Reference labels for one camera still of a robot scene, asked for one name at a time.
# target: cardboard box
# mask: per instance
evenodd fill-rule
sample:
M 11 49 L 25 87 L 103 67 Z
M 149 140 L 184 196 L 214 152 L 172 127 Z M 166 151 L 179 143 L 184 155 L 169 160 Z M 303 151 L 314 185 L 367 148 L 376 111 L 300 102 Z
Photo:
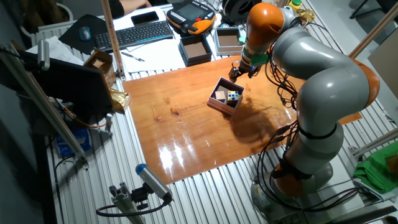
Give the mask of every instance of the cardboard box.
M 216 99 L 216 97 L 215 97 L 216 91 L 238 91 L 239 100 L 236 102 L 235 106 L 227 105 L 227 100 L 222 102 L 222 101 L 219 101 Z M 215 86 L 213 92 L 211 92 L 211 95 L 207 101 L 207 105 L 209 105 L 209 106 L 213 107 L 214 109 L 219 110 L 223 113 L 233 115 L 236 108 L 238 108 L 238 106 L 242 102 L 243 92 L 244 92 L 243 86 L 237 85 L 237 84 L 221 77 L 220 80 L 218 80 L 218 83 Z
M 205 35 L 181 38 L 178 49 L 186 67 L 211 61 L 211 49 Z
M 113 59 L 110 54 L 94 49 L 94 53 L 83 66 L 101 70 L 108 88 L 111 88 L 113 83 L 116 82 L 116 75 L 114 73 L 112 61 Z
M 241 32 L 238 27 L 217 28 L 214 35 L 217 56 L 241 55 L 243 45 L 239 43 L 240 37 Z

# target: chair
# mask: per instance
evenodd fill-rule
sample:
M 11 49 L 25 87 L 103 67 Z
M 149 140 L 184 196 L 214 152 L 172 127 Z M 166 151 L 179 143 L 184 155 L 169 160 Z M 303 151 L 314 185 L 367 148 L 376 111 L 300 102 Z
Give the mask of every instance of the chair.
M 362 2 L 362 4 L 357 9 L 355 9 L 354 13 L 349 18 L 350 19 L 355 19 L 355 18 L 357 18 L 359 16 L 364 16 L 366 14 L 369 14 L 369 13 L 372 13 L 372 12 L 375 12 L 375 11 L 378 11 L 378 10 L 382 10 L 384 13 L 387 13 L 397 3 L 397 0 L 376 0 L 377 3 L 380 5 L 380 8 L 373 9 L 373 10 L 370 10 L 368 12 L 363 12 L 363 13 L 360 13 L 360 14 L 357 15 L 358 11 L 367 3 L 367 1 L 368 0 L 364 0 Z M 398 17 L 395 17 L 394 20 L 396 22 L 398 22 Z

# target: keyboard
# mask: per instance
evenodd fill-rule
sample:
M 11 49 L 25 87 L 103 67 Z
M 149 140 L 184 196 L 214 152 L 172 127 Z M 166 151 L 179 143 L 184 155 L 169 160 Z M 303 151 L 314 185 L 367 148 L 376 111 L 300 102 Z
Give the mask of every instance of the keyboard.
M 171 39 L 173 38 L 173 32 L 166 21 L 160 21 L 148 23 L 144 26 L 117 30 L 116 36 L 118 37 L 119 48 L 125 49 L 162 39 Z M 113 51 L 108 33 L 95 35 L 94 38 L 98 49 L 105 52 Z

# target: wooden table surface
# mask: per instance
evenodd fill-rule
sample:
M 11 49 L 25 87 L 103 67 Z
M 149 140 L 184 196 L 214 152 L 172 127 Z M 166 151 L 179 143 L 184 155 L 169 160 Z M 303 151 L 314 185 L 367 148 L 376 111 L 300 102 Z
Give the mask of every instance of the wooden table surface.
M 123 83 L 132 97 L 129 106 L 146 164 L 166 184 L 256 154 L 277 128 L 296 120 L 296 112 L 282 106 L 264 67 L 252 79 L 238 78 L 245 91 L 232 117 L 207 106 L 220 77 L 228 79 L 233 60 L 240 58 Z M 296 89 L 304 83 L 289 80 Z M 340 122 L 359 118 L 356 113 Z

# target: colorful cube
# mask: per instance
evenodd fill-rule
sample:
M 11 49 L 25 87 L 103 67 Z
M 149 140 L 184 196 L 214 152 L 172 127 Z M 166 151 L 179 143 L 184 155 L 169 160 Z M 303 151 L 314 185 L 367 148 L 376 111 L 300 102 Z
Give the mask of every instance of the colorful cube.
M 228 91 L 228 101 L 238 101 L 239 94 L 238 91 Z

